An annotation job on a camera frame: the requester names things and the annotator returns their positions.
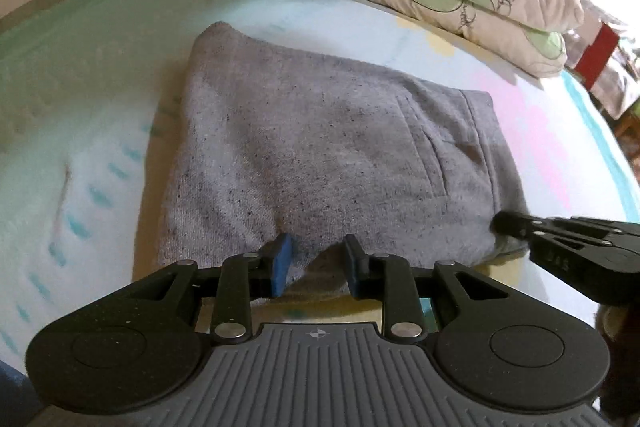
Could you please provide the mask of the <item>grey speckled pants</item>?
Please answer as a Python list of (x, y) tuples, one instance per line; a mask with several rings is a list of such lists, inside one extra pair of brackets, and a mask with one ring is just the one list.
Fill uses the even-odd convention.
[(514, 254), (492, 231), (524, 211), (489, 94), (276, 46), (225, 23), (194, 42), (157, 260), (216, 267), (282, 233), (291, 294), (345, 289), (337, 246), (429, 268)]

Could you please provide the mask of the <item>blue jeans leg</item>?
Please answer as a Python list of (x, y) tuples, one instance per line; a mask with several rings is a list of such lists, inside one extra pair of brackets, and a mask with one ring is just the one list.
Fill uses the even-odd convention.
[(42, 409), (26, 375), (0, 362), (0, 425), (26, 426)]

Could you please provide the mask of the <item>lower floral pillow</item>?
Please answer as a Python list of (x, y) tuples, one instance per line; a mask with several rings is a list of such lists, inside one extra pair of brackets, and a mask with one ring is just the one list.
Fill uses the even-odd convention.
[(536, 78), (559, 74), (566, 64), (565, 41), (557, 32), (525, 27), (466, 0), (368, 1), (449, 31)]

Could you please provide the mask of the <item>pastel patterned bed sheet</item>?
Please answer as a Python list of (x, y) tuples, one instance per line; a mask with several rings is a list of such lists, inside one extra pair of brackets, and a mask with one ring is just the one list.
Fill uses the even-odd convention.
[(183, 69), (223, 20), (247, 35), (488, 92), (531, 213), (637, 221), (639, 187), (584, 88), (533, 80), (362, 0), (66, 0), (1, 37), (1, 358), (153, 269)]

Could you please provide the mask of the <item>red and white bed post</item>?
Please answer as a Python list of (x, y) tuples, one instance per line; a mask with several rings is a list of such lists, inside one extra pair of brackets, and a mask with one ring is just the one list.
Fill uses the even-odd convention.
[(608, 24), (602, 23), (593, 42), (586, 47), (575, 66), (575, 72), (587, 91), (596, 84), (619, 42), (620, 36)]

